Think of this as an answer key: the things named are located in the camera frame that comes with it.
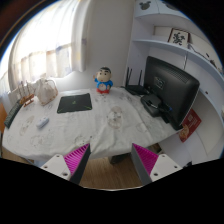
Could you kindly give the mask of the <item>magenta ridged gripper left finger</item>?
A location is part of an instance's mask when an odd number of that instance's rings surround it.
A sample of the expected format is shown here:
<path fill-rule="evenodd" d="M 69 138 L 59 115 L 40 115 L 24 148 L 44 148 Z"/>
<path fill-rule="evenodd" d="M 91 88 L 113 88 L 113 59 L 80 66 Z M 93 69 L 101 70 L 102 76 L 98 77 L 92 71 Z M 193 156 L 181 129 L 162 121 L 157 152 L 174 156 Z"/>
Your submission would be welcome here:
<path fill-rule="evenodd" d="M 79 184 L 90 154 L 90 145 L 86 144 L 66 155 L 56 154 L 41 168 L 72 183 Z"/>

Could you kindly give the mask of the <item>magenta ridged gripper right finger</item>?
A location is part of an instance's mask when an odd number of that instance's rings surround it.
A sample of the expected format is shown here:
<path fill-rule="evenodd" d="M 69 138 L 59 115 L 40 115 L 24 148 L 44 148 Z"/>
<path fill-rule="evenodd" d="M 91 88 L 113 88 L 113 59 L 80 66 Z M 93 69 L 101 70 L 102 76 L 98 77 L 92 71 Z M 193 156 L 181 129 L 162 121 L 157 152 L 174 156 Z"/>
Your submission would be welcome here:
<path fill-rule="evenodd" d="M 132 144 L 131 158 L 143 186 L 181 170 L 166 154 L 157 155 L 137 144 Z"/>

